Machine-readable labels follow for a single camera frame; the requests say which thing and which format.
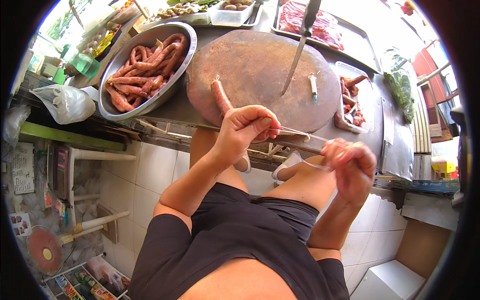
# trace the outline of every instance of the plastic bottle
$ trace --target plastic bottle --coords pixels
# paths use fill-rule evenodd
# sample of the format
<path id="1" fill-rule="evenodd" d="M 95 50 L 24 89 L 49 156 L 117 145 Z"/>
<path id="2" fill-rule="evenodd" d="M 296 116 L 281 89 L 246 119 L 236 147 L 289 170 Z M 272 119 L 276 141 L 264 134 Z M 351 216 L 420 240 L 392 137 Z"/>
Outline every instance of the plastic bottle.
<path id="1" fill-rule="evenodd" d="M 78 72 L 82 73 L 88 78 L 95 76 L 100 68 L 100 63 L 91 56 L 81 53 L 76 47 L 71 47 L 70 44 L 65 45 L 60 58 L 71 63 Z"/>

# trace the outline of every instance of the left hand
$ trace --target left hand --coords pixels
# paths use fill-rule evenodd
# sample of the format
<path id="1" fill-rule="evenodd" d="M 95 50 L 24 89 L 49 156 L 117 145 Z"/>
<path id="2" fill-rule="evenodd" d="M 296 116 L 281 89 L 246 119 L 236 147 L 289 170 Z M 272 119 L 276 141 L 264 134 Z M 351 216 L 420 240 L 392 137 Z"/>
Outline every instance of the left hand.
<path id="1" fill-rule="evenodd" d="M 336 171 L 338 195 L 346 202 L 362 206 L 372 189 L 376 156 L 364 143 L 337 138 L 324 144 L 320 153 L 326 165 Z"/>
<path id="2" fill-rule="evenodd" d="M 252 141 L 275 139 L 281 128 L 276 115 L 261 105 L 230 109 L 211 152 L 227 168 L 241 159 Z"/>

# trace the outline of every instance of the red fan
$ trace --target red fan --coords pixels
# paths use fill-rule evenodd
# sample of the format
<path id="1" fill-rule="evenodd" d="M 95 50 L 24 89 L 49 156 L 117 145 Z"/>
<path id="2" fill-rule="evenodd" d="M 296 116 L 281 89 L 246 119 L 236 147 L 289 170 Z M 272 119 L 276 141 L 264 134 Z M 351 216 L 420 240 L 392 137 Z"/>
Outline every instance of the red fan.
<path id="1" fill-rule="evenodd" d="M 55 233 L 43 225 L 33 226 L 27 237 L 30 255 L 38 269 L 47 275 L 56 274 L 63 266 L 61 246 Z"/>

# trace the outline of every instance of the paper note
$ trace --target paper note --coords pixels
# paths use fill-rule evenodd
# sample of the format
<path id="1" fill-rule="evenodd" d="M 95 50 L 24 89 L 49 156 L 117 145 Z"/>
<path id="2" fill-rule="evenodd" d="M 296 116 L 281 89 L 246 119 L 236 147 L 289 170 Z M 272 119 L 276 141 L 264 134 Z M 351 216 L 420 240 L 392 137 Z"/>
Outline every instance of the paper note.
<path id="1" fill-rule="evenodd" d="M 13 228 L 13 233 L 16 237 L 24 237 L 30 233 L 32 224 L 27 213 L 24 214 L 9 214 L 10 224 Z"/>
<path id="2" fill-rule="evenodd" d="M 17 143 L 13 151 L 12 177 L 15 194 L 35 191 L 33 150 L 33 144 Z"/>

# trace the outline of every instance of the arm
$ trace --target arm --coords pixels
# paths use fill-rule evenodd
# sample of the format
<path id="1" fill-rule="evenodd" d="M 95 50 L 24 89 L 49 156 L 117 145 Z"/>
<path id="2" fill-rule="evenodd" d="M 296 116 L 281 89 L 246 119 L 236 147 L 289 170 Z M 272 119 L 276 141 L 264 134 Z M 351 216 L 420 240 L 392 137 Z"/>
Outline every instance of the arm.
<path id="1" fill-rule="evenodd" d="M 177 181 L 165 189 L 153 216 L 178 216 L 192 229 L 190 216 L 197 210 L 218 176 L 239 161 L 253 140 L 275 138 L 280 129 L 274 113 L 259 105 L 234 108 L 227 112 L 213 148 Z"/>
<path id="2" fill-rule="evenodd" d="M 327 164 L 336 171 L 338 194 L 313 226 L 307 241 L 315 260 L 340 259 L 348 230 L 372 188 L 376 157 L 363 143 L 336 139 L 322 149 Z"/>

